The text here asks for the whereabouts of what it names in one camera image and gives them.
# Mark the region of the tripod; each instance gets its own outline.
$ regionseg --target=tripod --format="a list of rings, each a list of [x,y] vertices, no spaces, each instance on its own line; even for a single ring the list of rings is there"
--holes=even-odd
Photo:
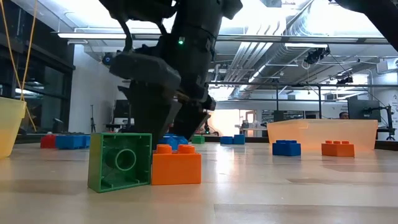
[[[94,123],[94,105],[91,105],[91,133],[95,133],[95,123]]]

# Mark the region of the black cable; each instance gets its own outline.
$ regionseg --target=black cable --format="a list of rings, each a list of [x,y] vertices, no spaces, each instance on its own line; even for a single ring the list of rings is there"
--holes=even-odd
[[[337,62],[337,64],[340,65],[340,67],[341,67],[341,68],[344,70],[344,72],[346,73],[347,70],[340,64],[339,61],[337,61],[337,59],[333,56],[333,54],[331,54],[331,52],[330,52],[330,56],[331,56],[333,59],[335,59],[335,61]],[[385,105],[381,100],[379,100],[377,97],[375,97],[369,90],[365,89],[365,87],[362,87],[362,89],[365,90],[365,91],[366,91],[369,95],[371,95],[373,98],[375,98],[379,103],[381,103],[381,105],[383,105],[384,107],[386,107],[386,105]],[[387,122],[382,116],[380,116],[380,118],[384,121],[384,124],[385,124],[386,126],[388,126],[388,122]]]
[[[132,50],[132,38],[130,29],[128,28],[127,24],[120,18],[118,18],[118,22],[123,29],[123,32],[126,35],[126,42],[124,44],[123,52],[129,52]]]

